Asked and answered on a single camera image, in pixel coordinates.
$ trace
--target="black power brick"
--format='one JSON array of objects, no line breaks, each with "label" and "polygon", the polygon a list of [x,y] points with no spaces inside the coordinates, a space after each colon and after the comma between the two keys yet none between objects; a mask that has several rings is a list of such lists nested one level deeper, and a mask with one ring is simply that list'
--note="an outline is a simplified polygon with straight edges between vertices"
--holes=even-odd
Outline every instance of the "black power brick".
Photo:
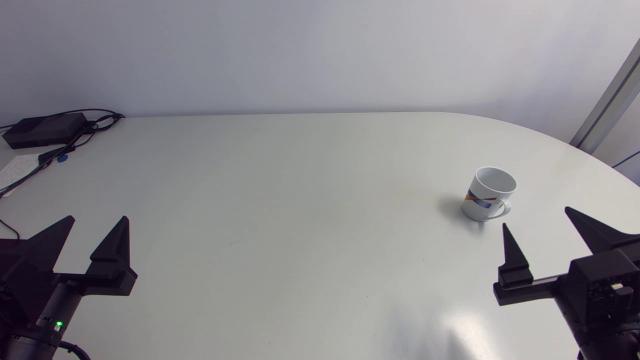
[{"label": "black power brick", "polygon": [[87,123],[82,113],[30,117],[20,120],[2,137],[12,149],[68,144]]}]

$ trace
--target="white table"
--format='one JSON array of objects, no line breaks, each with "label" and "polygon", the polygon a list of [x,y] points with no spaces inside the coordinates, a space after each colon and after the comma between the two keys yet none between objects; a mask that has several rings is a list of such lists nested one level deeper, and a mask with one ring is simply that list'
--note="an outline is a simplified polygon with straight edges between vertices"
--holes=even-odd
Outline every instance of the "white table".
[{"label": "white table", "polygon": [[503,219],[536,277],[589,254],[565,206],[640,233],[640,191],[604,163],[452,113],[125,119],[0,218],[31,236],[73,215],[56,271],[79,273],[131,219],[131,296],[86,297],[65,335],[95,360],[575,359],[553,300],[494,299],[501,221],[459,209],[483,165],[518,180]]}]

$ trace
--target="white mug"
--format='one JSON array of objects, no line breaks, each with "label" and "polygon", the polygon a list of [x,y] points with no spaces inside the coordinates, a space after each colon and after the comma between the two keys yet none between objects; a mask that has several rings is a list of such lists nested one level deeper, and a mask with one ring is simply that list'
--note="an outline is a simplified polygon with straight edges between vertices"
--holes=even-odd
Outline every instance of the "white mug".
[{"label": "white mug", "polygon": [[506,171],[495,167],[481,167],[476,171],[462,204],[462,212],[471,220],[485,222],[503,217],[511,211],[509,196],[518,183]]}]

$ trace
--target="black cable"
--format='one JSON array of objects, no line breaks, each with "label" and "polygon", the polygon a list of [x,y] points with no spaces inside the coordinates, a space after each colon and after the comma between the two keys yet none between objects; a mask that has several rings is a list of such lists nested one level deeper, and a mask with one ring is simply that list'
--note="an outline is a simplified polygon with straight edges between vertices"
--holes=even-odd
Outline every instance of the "black cable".
[{"label": "black cable", "polygon": [[92,132],[88,139],[86,139],[85,141],[83,141],[83,142],[81,142],[79,144],[76,144],[76,148],[88,143],[97,133],[98,133],[97,131]]},{"label": "black cable", "polygon": [[2,221],[2,219],[0,219],[0,222],[1,222],[4,226],[6,226],[9,230],[11,230],[11,231],[13,231],[13,232],[15,233],[15,235],[16,235],[16,237],[17,237],[17,238],[16,238],[16,240],[20,240],[20,233],[18,233],[18,230],[16,230],[16,229],[14,229],[14,228],[10,227],[10,226],[9,226],[9,224],[7,224],[6,222]]},{"label": "black cable", "polygon": [[633,158],[634,156],[636,156],[636,155],[638,155],[638,154],[640,154],[640,151],[637,151],[637,152],[633,153],[632,155],[627,156],[627,158],[626,158],[626,159],[624,159],[624,160],[622,160],[621,162],[619,162],[619,163],[617,163],[617,164],[613,165],[613,166],[612,166],[612,168],[615,168],[615,167],[617,167],[618,165],[622,165],[622,163],[624,163],[625,161],[629,160],[630,158]]},{"label": "black cable", "polygon": [[58,347],[65,349],[69,354],[74,353],[80,360],[91,360],[89,354],[77,345],[61,341]]}]

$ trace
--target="white wall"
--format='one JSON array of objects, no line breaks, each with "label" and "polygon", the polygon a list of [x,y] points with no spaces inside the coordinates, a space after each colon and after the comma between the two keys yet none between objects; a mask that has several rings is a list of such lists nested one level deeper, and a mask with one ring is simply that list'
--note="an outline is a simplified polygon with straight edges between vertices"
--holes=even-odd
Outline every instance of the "white wall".
[{"label": "white wall", "polygon": [[638,19],[637,0],[4,1],[0,121],[438,110],[568,141]]}]

